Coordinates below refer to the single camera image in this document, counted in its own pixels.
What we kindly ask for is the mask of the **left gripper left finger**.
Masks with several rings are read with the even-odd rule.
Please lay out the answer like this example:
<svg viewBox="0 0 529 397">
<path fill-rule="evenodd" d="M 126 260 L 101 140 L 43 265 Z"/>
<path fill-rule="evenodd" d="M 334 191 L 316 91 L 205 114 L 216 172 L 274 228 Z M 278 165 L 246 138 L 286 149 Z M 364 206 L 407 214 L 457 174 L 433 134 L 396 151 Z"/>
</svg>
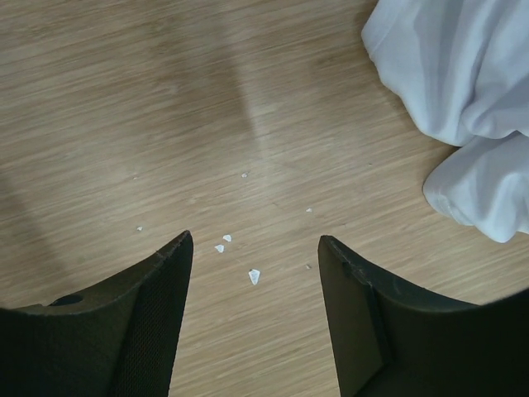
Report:
<svg viewBox="0 0 529 397">
<path fill-rule="evenodd" d="M 49 305 L 1 310 L 3 396 L 166 396 L 193 263 L 185 231 Z"/>
</svg>

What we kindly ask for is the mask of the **white t shirt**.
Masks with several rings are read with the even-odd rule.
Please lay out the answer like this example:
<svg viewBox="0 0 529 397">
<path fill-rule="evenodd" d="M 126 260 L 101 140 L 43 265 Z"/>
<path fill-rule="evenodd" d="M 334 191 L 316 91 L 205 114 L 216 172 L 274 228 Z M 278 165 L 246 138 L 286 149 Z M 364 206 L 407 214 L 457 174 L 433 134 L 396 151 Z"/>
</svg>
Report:
<svg viewBox="0 0 529 397">
<path fill-rule="evenodd" d="M 380 1 L 361 37 L 418 130 L 455 147 L 427 202 L 496 242 L 527 232 L 527 2 Z"/>
</svg>

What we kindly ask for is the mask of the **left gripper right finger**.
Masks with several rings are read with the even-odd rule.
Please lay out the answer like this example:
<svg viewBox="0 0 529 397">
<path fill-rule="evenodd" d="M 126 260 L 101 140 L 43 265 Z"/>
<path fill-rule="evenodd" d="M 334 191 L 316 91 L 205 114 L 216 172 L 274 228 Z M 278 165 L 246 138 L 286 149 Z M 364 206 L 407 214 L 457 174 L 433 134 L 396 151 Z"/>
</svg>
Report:
<svg viewBox="0 0 529 397">
<path fill-rule="evenodd" d="M 318 265 L 341 395 L 527 395 L 526 290 L 484 305 L 452 299 L 332 236 Z"/>
</svg>

